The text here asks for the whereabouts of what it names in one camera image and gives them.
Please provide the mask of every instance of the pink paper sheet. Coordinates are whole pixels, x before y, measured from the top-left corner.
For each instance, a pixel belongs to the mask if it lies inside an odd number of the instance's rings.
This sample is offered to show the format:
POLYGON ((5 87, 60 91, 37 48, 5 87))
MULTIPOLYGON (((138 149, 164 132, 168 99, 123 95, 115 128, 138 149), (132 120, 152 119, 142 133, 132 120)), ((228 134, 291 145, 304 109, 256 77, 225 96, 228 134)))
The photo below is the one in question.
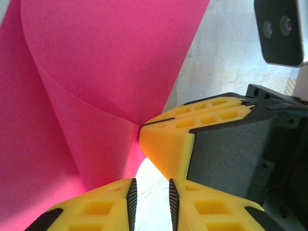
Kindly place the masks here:
POLYGON ((144 159, 209 0, 12 0, 0 28, 0 227, 123 177, 144 159))

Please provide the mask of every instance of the screw hole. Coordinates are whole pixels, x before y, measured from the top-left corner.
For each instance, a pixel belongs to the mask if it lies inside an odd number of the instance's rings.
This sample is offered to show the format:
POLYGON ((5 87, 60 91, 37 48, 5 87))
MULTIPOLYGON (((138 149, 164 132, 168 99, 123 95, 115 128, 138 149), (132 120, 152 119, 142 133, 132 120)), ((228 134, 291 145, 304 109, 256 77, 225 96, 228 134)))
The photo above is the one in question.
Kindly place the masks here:
POLYGON ((266 165, 266 164, 261 164, 261 168, 263 168, 263 169, 268 169, 268 165, 266 165))
POLYGON ((279 213, 280 213, 280 216, 281 216, 283 219, 286 219, 286 218, 289 216, 288 207, 287 207, 285 204, 282 204, 282 205, 279 207, 279 213))
POLYGON ((288 120, 288 123, 289 123, 289 124, 294 124, 294 123, 295 123, 295 120, 294 120, 294 119, 289 119, 289 120, 288 120))
POLYGON ((256 88, 255 91, 254 91, 254 96, 257 97, 258 95, 259 95, 259 89, 256 88))

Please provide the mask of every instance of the curved paper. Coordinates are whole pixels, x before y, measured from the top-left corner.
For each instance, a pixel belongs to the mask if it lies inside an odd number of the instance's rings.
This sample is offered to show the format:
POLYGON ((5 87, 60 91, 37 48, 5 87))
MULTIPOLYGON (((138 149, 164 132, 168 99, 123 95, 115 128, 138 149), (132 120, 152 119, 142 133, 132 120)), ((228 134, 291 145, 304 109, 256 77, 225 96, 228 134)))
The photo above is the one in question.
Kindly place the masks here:
POLYGON ((208 2, 11 1, 0 29, 1 230, 22 230, 83 183, 133 177, 139 126, 161 113, 208 2))

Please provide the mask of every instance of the white surface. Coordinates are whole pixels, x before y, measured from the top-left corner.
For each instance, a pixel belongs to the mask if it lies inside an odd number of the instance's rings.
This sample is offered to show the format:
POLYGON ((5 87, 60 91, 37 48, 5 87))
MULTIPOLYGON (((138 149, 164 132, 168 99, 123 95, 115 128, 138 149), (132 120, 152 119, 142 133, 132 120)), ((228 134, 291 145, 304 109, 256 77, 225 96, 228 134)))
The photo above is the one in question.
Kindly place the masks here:
MULTIPOLYGON (((9 0, 0 0, 0 21, 9 0)), ((283 93, 297 69, 267 65, 261 54, 253 0, 211 1, 166 109, 226 93, 244 94, 249 83, 283 93)), ((168 182, 146 159, 138 173, 135 231, 169 231, 168 182)))

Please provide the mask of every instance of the rectangular cutout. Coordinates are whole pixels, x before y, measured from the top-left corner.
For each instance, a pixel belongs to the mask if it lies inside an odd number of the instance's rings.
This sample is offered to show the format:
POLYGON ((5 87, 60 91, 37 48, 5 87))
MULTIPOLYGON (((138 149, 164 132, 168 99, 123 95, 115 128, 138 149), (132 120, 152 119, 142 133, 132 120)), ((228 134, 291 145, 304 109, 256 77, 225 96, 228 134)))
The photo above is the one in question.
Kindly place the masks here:
POLYGON ((89 200, 85 202, 81 214, 107 216, 112 205, 113 202, 110 200, 89 200))
POLYGON ((175 111, 175 114, 179 115, 179 114, 183 114, 183 113, 187 113, 187 112, 190 112, 190 108, 189 107, 183 107, 183 108, 180 108, 177 111, 175 111))
POLYGON ((220 114, 220 117, 225 120, 225 119, 233 119, 236 118, 239 115, 237 111, 228 111, 220 114))
POLYGON ((240 222, 206 222, 208 231, 247 231, 240 222))
POLYGON ((194 109, 200 110, 200 109, 203 109, 203 108, 206 108, 206 107, 207 107, 206 103, 198 103, 197 105, 194 106, 194 109))
POLYGON ((202 117, 200 118, 200 122, 202 124, 211 124, 217 122, 216 118, 214 116, 209 116, 209 117, 202 117))
POLYGON ((216 99, 216 100, 211 101, 211 104, 212 106, 216 106, 216 105, 220 105, 220 104, 227 103, 227 102, 228 100, 226 99, 216 99))
POLYGON ((230 214, 231 210, 219 199, 199 199, 194 202, 199 214, 230 214))
POLYGON ((193 119, 183 120, 176 124, 177 128, 191 127, 194 125, 193 119))
POLYGON ((103 227, 102 223, 75 223, 69 226, 68 231, 102 231, 103 227))

